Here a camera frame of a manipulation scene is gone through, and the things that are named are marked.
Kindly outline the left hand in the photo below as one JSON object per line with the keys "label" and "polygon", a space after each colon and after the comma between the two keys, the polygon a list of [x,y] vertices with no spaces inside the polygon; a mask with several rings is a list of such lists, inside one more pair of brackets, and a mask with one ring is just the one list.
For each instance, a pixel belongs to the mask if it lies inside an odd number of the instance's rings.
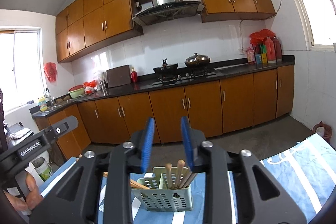
{"label": "left hand", "polygon": [[3,190],[7,200],[16,211],[33,210],[43,201],[43,197],[39,193],[39,189],[34,177],[27,171],[24,171],[23,173],[25,175],[26,186],[29,189],[25,200],[21,200],[20,198],[15,197],[7,191]]}

